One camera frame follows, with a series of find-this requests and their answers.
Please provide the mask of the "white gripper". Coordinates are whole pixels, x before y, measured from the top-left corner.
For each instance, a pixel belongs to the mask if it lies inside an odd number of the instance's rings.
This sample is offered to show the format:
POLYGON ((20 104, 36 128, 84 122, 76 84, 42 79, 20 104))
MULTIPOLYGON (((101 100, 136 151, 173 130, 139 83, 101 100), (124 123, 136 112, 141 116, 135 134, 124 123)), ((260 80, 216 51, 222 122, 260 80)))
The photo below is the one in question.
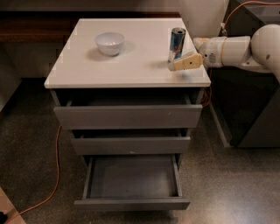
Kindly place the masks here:
POLYGON ((188 53, 168 64, 171 71, 199 68, 203 64, 207 67, 222 67, 221 48, 223 37, 216 38, 194 38, 193 44, 200 53, 188 53))

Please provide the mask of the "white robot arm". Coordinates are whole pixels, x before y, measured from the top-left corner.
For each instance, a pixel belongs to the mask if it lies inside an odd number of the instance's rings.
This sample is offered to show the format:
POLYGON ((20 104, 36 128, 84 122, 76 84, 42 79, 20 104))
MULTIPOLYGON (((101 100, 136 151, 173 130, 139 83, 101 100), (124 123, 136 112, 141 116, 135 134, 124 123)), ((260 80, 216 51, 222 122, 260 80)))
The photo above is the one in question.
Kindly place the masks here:
POLYGON ((269 74, 280 82, 280 25, 267 24, 252 37, 195 38, 197 52, 188 52, 168 63, 171 71, 205 67, 237 67, 269 74))

